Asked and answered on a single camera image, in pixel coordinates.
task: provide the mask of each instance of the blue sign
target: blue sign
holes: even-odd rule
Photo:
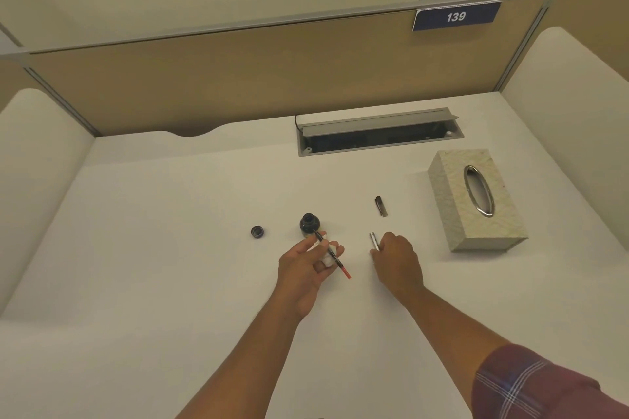
[[[499,0],[492,0],[467,5],[436,7],[435,9],[419,9],[415,14],[413,32],[434,28],[490,24],[496,18],[501,3]]]

